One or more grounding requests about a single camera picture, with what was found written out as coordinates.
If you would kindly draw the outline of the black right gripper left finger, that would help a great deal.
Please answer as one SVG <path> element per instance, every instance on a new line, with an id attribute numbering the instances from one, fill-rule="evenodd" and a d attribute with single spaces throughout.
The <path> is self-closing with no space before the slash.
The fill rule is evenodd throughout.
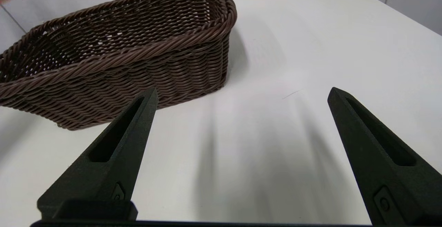
<path id="1" fill-rule="evenodd" d="M 158 105 L 139 94 L 38 199 L 42 219 L 136 219 L 131 201 Z"/>

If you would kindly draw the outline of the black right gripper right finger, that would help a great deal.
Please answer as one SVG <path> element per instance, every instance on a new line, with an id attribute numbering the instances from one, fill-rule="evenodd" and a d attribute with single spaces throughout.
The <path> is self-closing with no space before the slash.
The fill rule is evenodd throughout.
<path id="1" fill-rule="evenodd" d="M 327 98 L 374 225 L 440 225 L 441 174 L 355 97 L 333 87 Z"/>

